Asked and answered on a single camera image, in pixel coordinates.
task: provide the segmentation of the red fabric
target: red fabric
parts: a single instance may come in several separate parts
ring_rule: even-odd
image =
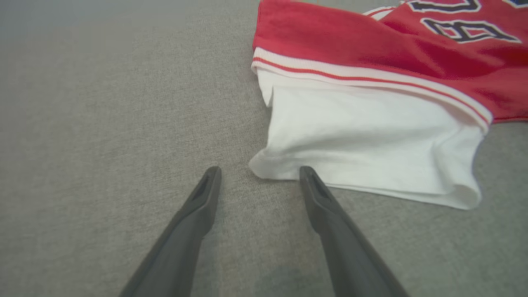
[[[528,120],[528,8],[480,0],[476,13],[414,12],[401,5],[381,21],[305,3],[263,0],[253,48],[352,67],[428,79],[479,101],[494,122]],[[458,43],[420,22],[486,21],[521,43]]]

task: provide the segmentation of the clothing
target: clothing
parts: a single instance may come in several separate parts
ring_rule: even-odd
[[[414,1],[367,14],[261,2],[252,69],[273,112],[251,169],[296,179],[308,165],[330,187],[476,207],[489,125],[528,120],[528,8]]]

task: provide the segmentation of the gray fabric surface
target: gray fabric surface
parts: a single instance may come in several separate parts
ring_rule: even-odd
[[[333,294],[298,184],[247,166],[269,124],[249,69],[258,3],[196,3],[2,42],[1,296],[116,296],[212,165],[223,195],[193,296]],[[411,296],[525,296],[527,147],[526,123],[493,126],[474,211],[333,193]]]

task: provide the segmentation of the white cloth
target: white cloth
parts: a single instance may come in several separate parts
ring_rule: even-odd
[[[272,106],[268,144],[249,163],[265,179],[313,167],[330,187],[471,209],[483,131],[459,109],[383,88],[337,86],[256,69]]]

